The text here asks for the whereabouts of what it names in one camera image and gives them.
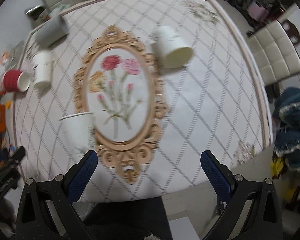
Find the floral patterned tablecloth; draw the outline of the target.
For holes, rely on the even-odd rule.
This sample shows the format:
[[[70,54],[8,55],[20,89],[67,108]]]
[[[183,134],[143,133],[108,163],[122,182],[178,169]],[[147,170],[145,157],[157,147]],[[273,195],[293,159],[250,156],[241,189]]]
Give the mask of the floral patterned tablecloth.
[[[256,62],[215,0],[90,0],[63,11],[69,33],[51,49],[51,85],[14,100],[24,179],[47,181],[76,164],[60,118],[92,112],[98,167],[80,200],[152,198],[207,180],[210,150],[235,167],[267,148],[269,106]],[[153,30],[168,25],[192,47],[180,68],[159,64]],[[19,69],[43,50],[30,32]]]

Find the white paper cup lying right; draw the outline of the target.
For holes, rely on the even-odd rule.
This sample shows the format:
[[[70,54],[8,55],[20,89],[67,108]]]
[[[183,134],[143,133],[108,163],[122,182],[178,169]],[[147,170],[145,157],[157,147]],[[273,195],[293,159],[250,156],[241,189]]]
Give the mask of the white paper cup lying right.
[[[194,51],[170,26],[164,25],[153,30],[151,44],[162,68],[175,69],[187,64]]]

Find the white cup with calligraphy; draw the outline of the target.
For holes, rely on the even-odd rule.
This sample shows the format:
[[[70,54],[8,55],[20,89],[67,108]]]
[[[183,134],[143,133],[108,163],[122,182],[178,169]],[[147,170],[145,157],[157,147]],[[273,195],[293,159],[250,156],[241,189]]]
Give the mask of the white cup with calligraphy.
[[[33,85],[36,88],[46,88],[51,85],[53,57],[49,50],[41,50],[32,57]]]

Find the pink suitcase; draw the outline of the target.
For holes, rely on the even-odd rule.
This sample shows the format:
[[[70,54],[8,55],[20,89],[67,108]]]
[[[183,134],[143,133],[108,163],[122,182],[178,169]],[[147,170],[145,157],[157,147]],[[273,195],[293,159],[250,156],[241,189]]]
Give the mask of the pink suitcase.
[[[255,0],[253,0],[249,5],[247,12],[249,16],[257,22],[264,21],[269,14],[268,9]]]

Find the white paper cup with birds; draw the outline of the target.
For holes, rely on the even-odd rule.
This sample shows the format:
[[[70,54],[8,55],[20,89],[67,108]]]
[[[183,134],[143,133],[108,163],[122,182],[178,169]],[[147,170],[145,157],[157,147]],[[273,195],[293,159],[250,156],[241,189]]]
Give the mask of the white paper cup with birds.
[[[79,162],[88,150],[96,149],[93,113],[66,115],[59,119],[63,133],[75,162]]]

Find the white padded chair right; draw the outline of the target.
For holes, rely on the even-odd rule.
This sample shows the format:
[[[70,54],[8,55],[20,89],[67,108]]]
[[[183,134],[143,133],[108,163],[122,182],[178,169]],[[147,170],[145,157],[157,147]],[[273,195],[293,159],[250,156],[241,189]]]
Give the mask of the white padded chair right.
[[[275,20],[247,39],[264,85],[300,73],[300,57],[283,24]]]

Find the blue denim ruffled cloth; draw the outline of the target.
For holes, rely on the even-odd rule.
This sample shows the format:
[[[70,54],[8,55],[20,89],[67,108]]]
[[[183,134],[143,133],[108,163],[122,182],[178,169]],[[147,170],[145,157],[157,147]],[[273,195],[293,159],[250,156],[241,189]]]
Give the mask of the blue denim ruffled cloth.
[[[300,88],[289,87],[276,100],[273,119],[278,122],[274,153],[292,171],[300,171]]]

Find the grey paper cup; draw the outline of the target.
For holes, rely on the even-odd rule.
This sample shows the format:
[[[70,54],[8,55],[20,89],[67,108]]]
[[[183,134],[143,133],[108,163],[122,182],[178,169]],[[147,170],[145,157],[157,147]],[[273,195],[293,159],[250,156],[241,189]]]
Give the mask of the grey paper cup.
[[[64,36],[68,35],[69,27],[61,15],[56,15],[35,33],[34,39],[41,48],[48,48]]]

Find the dark wooden chair right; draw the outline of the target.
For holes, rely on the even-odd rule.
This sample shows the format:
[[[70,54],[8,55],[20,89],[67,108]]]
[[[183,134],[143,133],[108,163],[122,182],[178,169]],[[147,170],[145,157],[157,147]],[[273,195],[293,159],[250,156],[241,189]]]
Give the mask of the dark wooden chair right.
[[[296,46],[300,43],[300,33],[297,27],[290,22],[290,20],[286,19],[282,23],[282,27],[290,38],[291,42]]]

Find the red ribbed paper cup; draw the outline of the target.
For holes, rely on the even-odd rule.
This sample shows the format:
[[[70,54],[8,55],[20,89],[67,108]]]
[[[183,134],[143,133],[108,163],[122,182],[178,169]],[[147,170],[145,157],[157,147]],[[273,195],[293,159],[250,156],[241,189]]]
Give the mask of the red ribbed paper cup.
[[[25,92],[30,83],[30,74],[20,70],[8,70],[3,76],[3,87],[7,92]]]

